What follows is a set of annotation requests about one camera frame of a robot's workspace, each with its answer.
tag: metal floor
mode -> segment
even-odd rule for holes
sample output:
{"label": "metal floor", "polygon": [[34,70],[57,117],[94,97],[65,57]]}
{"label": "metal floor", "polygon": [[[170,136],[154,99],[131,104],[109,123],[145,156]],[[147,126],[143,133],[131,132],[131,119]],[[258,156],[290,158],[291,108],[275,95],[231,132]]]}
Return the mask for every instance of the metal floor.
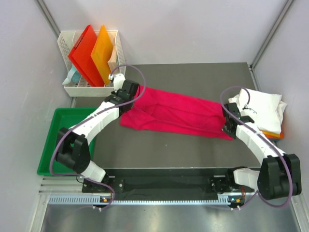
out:
{"label": "metal floor", "polygon": [[[246,63],[137,65],[147,86],[215,102],[230,86],[254,89]],[[137,71],[126,78],[142,83]],[[235,96],[239,90],[232,92]],[[76,107],[99,106],[103,98],[78,98]],[[104,168],[234,167],[259,163],[242,141],[132,130],[110,123],[98,136],[94,161]]]}
{"label": "metal floor", "polygon": [[[137,65],[147,86],[212,101],[230,86],[254,89],[246,63]],[[139,81],[135,70],[127,68],[126,78]],[[99,106],[102,98],[78,98],[76,107]],[[156,167],[257,167],[259,163],[241,141],[207,139],[197,136],[135,131],[108,125],[96,141],[94,161],[104,168]],[[79,206],[49,205],[42,232],[227,232],[299,231],[292,207],[274,209],[256,197],[238,211],[206,206],[113,206],[99,213],[82,209],[58,227],[58,223]]]}

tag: white cloth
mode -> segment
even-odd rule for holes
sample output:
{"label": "white cloth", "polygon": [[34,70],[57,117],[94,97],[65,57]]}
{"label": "white cloth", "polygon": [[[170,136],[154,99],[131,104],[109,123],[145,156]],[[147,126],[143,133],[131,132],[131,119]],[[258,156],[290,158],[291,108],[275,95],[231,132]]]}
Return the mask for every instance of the white cloth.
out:
{"label": "white cloth", "polygon": [[251,98],[246,109],[243,108],[248,102],[248,94],[243,89],[228,102],[235,102],[241,116],[250,116],[260,130],[280,134],[283,112],[287,106],[281,101],[282,95],[262,93],[251,89],[248,91]]}

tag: orange cutting board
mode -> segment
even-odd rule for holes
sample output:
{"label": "orange cutting board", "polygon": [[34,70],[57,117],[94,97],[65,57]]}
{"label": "orange cutting board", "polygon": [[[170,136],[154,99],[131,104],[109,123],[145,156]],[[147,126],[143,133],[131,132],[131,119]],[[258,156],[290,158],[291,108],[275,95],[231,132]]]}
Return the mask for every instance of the orange cutting board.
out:
{"label": "orange cutting board", "polygon": [[111,69],[108,65],[108,61],[111,58],[111,55],[112,42],[105,26],[103,25],[98,34],[96,44],[92,50],[91,58],[106,85],[110,83],[108,76],[111,73]]}
{"label": "orange cutting board", "polygon": [[88,25],[68,55],[70,61],[92,87],[104,86],[101,75],[91,58],[97,38],[92,26]]}

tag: pink towel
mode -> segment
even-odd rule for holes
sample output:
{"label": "pink towel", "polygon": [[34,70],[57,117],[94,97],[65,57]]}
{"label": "pink towel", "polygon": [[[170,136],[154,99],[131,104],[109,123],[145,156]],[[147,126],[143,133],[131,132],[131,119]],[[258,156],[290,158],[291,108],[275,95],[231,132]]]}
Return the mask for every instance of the pink towel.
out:
{"label": "pink towel", "polygon": [[217,102],[148,87],[120,119],[121,126],[136,130],[232,140],[222,131],[224,123],[222,108]]}

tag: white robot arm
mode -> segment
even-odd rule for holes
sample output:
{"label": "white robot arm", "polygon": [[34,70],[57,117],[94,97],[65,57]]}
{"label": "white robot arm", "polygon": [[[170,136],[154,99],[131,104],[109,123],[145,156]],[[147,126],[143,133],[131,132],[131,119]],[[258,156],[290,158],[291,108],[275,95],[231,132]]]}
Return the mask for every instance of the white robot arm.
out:
{"label": "white robot arm", "polygon": [[[231,169],[228,173],[228,179],[231,186],[248,186],[254,190],[259,190],[266,200],[280,198],[288,195],[288,178],[281,160],[277,153],[271,149],[260,136],[268,140],[258,129],[252,119],[248,116],[241,116],[235,103],[226,104],[225,107],[230,112],[243,121],[254,131],[248,129],[245,125],[238,125],[237,122],[224,113],[226,123],[224,131],[233,138],[242,140],[252,151],[260,162],[261,169],[254,171],[249,168],[239,167]],[[293,182],[293,195],[301,193],[300,162],[295,154],[286,154],[284,151],[275,147],[286,161]]]}
{"label": "white robot arm", "polygon": [[[117,105],[131,101],[139,88],[138,83],[125,80],[121,73],[111,76],[110,79],[114,84],[114,92],[105,99],[95,112],[87,117],[92,117],[91,120],[75,128],[67,136],[56,155],[57,162],[78,174],[102,183],[108,182],[109,177],[104,169],[90,160],[88,145],[110,122],[132,108],[132,103],[122,107],[117,107]],[[66,128],[59,131],[58,141],[67,131]]]}

